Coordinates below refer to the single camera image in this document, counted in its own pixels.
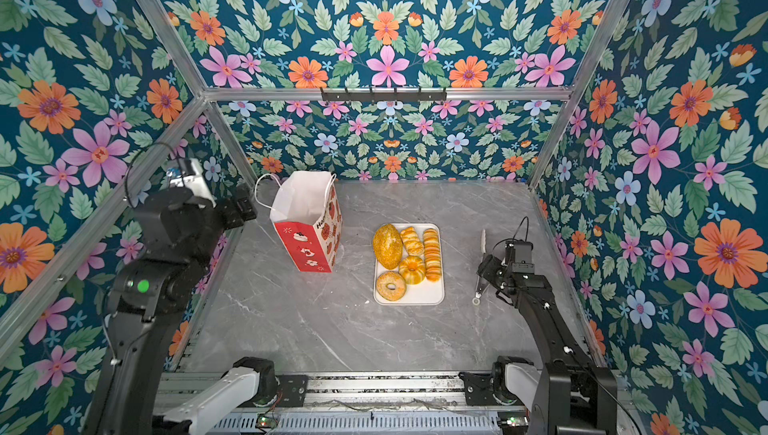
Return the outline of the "yellow oval fake bread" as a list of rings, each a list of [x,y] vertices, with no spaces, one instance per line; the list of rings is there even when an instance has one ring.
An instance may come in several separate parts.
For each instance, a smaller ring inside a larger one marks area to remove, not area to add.
[[[385,224],[375,232],[372,247],[377,262],[385,269],[394,270],[399,266],[403,242],[400,232],[392,224]]]

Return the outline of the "round bundt fake bread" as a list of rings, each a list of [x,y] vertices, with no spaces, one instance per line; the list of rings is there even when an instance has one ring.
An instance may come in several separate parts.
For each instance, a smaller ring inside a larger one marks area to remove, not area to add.
[[[399,264],[398,272],[407,285],[418,285],[426,278],[426,265],[419,256],[407,256]]]

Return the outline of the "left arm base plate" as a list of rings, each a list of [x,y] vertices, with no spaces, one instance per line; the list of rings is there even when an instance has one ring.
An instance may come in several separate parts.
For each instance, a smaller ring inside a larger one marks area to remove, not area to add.
[[[307,375],[278,375],[275,393],[257,395],[239,405],[239,408],[275,409],[299,408],[304,406],[308,394],[309,377]]]

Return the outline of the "long fake bread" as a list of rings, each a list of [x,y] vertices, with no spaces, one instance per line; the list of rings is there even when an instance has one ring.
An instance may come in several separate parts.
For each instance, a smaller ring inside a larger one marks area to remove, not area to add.
[[[423,234],[425,277],[430,282],[439,282],[442,278],[442,255],[439,235],[436,229],[428,228]]]

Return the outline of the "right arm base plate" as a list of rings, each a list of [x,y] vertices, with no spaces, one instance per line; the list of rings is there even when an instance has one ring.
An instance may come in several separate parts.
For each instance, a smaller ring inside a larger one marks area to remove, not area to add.
[[[469,406],[524,406],[530,408],[538,388],[539,373],[525,371],[501,374],[466,372],[459,373],[464,384],[464,396]]]

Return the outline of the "ring donut fake bread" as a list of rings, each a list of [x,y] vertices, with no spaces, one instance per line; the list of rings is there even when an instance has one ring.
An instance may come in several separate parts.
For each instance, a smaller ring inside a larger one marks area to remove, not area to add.
[[[375,288],[384,300],[395,302],[403,298],[407,291],[407,284],[399,273],[388,271],[377,277]]]

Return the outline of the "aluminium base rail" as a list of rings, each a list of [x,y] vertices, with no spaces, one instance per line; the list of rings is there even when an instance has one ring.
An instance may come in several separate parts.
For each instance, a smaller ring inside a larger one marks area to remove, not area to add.
[[[490,371],[503,372],[536,370],[538,382],[541,371],[531,365],[510,363]],[[304,406],[299,408],[362,408],[379,407],[395,410],[428,405],[438,410],[461,410],[475,407],[466,404],[464,384],[459,379],[462,371],[406,371],[406,372],[313,372],[309,377],[308,394]]]

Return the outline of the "black hook rail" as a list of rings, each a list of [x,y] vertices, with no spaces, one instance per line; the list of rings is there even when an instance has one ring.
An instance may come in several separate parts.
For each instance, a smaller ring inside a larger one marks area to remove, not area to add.
[[[321,89],[321,100],[324,102],[443,102],[448,100],[447,91],[444,89],[423,88],[392,88],[392,89]]]

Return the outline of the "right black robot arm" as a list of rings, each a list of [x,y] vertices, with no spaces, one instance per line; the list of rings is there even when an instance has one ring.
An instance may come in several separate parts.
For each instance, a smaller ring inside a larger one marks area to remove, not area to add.
[[[535,272],[533,244],[525,239],[500,242],[498,257],[480,235],[482,260],[475,297],[488,289],[515,308],[527,323],[541,366],[523,358],[500,356],[492,369],[493,396],[501,404],[514,399],[527,411],[527,424],[500,420],[505,434],[616,434],[617,381],[577,342],[556,303],[549,280]]]

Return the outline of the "red white paper bag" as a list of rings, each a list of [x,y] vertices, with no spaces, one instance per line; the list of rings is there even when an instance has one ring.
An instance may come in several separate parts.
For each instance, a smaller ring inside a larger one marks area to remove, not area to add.
[[[342,214],[336,191],[336,175],[327,171],[295,171],[282,180],[275,174],[260,176],[256,183],[272,180],[274,199],[260,202],[293,261],[303,273],[330,273],[341,244]]]

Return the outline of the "white rectangular tray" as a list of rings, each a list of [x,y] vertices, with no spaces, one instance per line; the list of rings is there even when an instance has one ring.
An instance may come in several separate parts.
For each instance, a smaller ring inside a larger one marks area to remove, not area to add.
[[[439,235],[439,241],[440,241],[440,247],[441,247],[441,240],[440,240],[440,230],[439,228],[432,223],[393,223],[392,224],[399,232],[406,227],[412,226],[416,229],[418,235],[421,238],[421,241],[423,242],[423,234],[424,231],[428,228],[436,229]],[[402,253],[402,259],[409,256],[403,247],[403,253]],[[373,291],[374,291],[374,298],[377,303],[380,305],[389,305],[389,306],[436,306],[439,305],[445,296],[445,287],[444,287],[444,264],[443,264],[443,255],[442,255],[442,271],[443,275],[439,282],[430,282],[426,278],[425,280],[418,284],[418,285],[407,285],[407,291],[402,299],[390,302],[384,300],[382,297],[378,295],[376,292],[376,279],[379,275],[388,272],[388,271],[394,271],[398,272],[399,266],[394,270],[388,270],[385,269],[383,266],[381,266],[376,258],[375,258],[375,269],[374,269],[374,278],[373,278]]]

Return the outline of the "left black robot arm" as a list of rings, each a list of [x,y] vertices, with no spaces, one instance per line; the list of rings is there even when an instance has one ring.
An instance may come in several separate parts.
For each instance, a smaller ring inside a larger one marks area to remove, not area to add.
[[[192,407],[154,411],[165,357],[194,287],[210,268],[219,239],[256,219],[256,196],[245,184],[214,202],[190,188],[149,196],[135,217],[145,251],[113,283],[107,312],[110,350],[85,419],[86,434],[204,434],[233,409],[270,404],[278,379],[270,360],[244,357]]]

